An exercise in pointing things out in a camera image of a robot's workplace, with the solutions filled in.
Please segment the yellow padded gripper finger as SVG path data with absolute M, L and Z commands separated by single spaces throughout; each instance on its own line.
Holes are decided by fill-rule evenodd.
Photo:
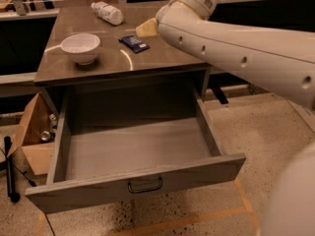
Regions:
M 151 18 L 141 25 L 136 27 L 136 34 L 138 37 L 151 37 L 158 34 L 157 21 Z

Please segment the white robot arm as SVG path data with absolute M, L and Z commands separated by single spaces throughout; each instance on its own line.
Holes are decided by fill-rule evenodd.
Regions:
M 216 23 L 219 0 L 170 0 L 136 27 L 171 46 L 278 94 L 315 107 L 314 34 Z M 315 144 L 286 167 L 271 194 L 257 236 L 315 236 Z

